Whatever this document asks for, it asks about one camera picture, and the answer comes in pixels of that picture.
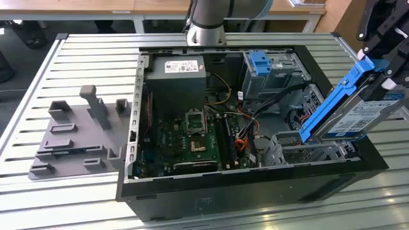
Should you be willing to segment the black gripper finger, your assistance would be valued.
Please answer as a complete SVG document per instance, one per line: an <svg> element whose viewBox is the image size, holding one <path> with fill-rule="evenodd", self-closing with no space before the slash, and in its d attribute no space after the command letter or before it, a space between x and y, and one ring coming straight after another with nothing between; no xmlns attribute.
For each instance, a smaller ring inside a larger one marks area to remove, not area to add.
<svg viewBox="0 0 409 230"><path fill-rule="evenodd" d="M397 85L404 85L405 87L408 85L403 72L409 59L409 35L407 30L401 30L397 26L383 25L383 29L383 52L391 59L385 70L387 80L383 83L383 88L392 90Z"/></svg>
<svg viewBox="0 0 409 230"><path fill-rule="evenodd" d="M358 39L363 41L360 59L372 65L359 81L360 97L364 101L380 100L389 90L383 88L387 80L385 70L391 59L384 55L383 25L397 26L405 30L405 2L403 0L368 0L358 31Z"/></svg>

